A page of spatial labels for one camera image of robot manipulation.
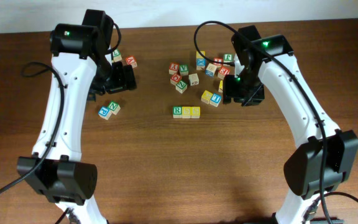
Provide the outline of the yellow lone block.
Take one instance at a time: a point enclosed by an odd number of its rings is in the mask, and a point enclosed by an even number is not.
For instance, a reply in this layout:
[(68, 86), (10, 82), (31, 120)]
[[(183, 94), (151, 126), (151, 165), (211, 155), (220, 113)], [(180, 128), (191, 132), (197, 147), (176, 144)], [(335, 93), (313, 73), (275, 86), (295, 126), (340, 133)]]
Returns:
[(201, 116), (201, 108), (199, 106), (191, 107), (191, 118), (198, 119)]

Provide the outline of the yellow S block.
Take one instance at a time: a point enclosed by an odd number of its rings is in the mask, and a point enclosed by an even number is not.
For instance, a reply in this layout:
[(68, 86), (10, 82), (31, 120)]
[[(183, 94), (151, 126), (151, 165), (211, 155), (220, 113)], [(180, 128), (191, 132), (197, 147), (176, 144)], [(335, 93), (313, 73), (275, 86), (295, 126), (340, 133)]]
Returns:
[(182, 106), (181, 107), (181, 117), (182, 118), (191, 118), (191, 107), (190, 106)]

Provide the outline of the green R letter block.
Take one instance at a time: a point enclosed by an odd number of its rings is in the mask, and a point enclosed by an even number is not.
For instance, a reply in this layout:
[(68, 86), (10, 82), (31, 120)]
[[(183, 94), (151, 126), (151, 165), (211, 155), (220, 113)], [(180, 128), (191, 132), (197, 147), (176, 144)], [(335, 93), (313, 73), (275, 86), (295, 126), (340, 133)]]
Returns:
[(173, 107), (173, 118), (182, 118), (182, 107), (181, 106)]

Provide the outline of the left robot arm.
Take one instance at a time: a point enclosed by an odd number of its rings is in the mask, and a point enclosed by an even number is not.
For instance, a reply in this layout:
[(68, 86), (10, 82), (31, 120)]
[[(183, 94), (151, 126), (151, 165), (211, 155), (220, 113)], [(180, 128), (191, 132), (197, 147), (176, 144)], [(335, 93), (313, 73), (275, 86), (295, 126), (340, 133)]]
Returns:
[(94, 191), (98, 170), (81, 161), (86, 102), (97, 95), (136, 88), (133, 68), (113, 62), (114, 21), (88, 9), (80, 25), (58, 24), (50, 34), (52, 82), (41, 132), (17, 171), (40, 195), (62, 209), (71, 223), (106, 223)]

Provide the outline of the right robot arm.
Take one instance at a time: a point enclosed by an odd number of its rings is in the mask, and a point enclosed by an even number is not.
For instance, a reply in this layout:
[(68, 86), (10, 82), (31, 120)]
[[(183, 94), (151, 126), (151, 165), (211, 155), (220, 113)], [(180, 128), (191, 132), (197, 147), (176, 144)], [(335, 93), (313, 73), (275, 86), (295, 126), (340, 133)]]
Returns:
[(224, 78), (223, 102), (258, 105), (268, 89), (296, 147), (283, 168), (287, 196), (267, 223), (311, 223), (320, 194), (335, 191), (349, 178), (358, 138), (352, 130), (341, 131), (323, 110), (283, 35), (261, 38), (255, 26), (247, 26), (235, 32), (231, 42), (235, 73)]

